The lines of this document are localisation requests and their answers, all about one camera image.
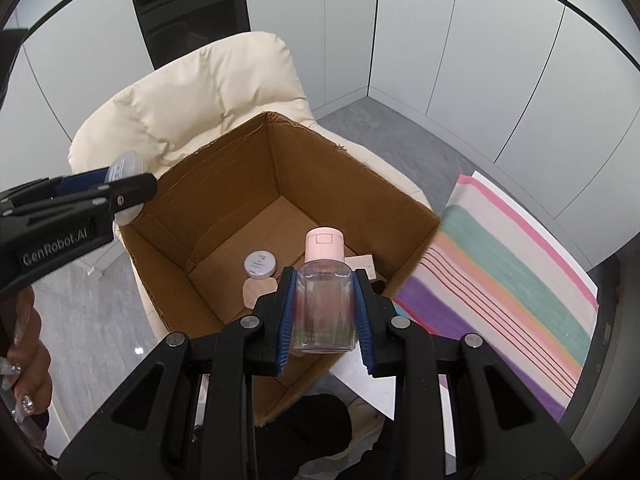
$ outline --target striped blanket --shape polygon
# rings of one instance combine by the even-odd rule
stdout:
[[[431,333],[482,335],[559,420],[589,351],[596,292],[548,231],[475,173],[459,177],[394,302]]]

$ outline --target plastic container lid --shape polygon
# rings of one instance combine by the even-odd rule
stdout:
[[[244,270],[250,278],[264,280],[276,271],[276,257],[269,251],[255,251],[244,259]]]
[[[145,161],[136,155],[136,152],[130,150],[120,155],[107,171],[107,176],[104,178],[105,182],[113,182],[114,180],[120,180],[121,178],[127,178],[145,173]],[[117,225],[126,225],[132,222],[136,216],[142,211],[142,204],[129,207],[114,215],[113,221]]]
[[[344,236],[338,229],[318,227],[306,234],[305,263],[313,260],[344,263]]]

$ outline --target cardboard box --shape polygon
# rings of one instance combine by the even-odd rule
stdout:
[[[340,146],[266,112],[167,171],[122,235],[167,328],[198,337],[249,312],[243,262],[252,251],[271,251],[279,278],[303,263],[306,232],[335,227],[348,255],[373,254],[391,295],[439,222]],[[337,357],[292,356],[280,377],[256,378],[256,422],[292,405]]]

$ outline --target fingernail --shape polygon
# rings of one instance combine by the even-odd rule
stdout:
[[[18,380],[17,375],[5,375],[2,378],[2,384],[0,384],[0,388],[8,392],[14,386],[17,380]]]
[[[22,422],[24,421],[24,414],[22,413],[22,410],[18,408],[18,406],[15,407],[11,414],[14,416],[14,421],[16,424],[22,424]]]
[[[28,394],[24,394],[22,399],[20,400],[22,403],[22,411],[24,412],[24,416],[31,416],[36,411],[36,407]]]
[[[15,307],[17,319],[14,327],[14,345],[16,346],[18,346],[20,341],[22,341],[24,331],[27,329],[27,325],[29,324],[29,319],[31,317],[32,305],[30,302],[23,301],[23,299],[23,292],[21,292],[18,295],[18,302]]]

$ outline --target clear plastic bottle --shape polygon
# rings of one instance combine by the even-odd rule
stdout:
[[[340,247],[329,247],[330,244]],[[310,231],[305,260],[296,277],[292,350],[309,354],[353,350],[356,344],[353,279],[351,269],[344,263],[342,233],[330,228]]]

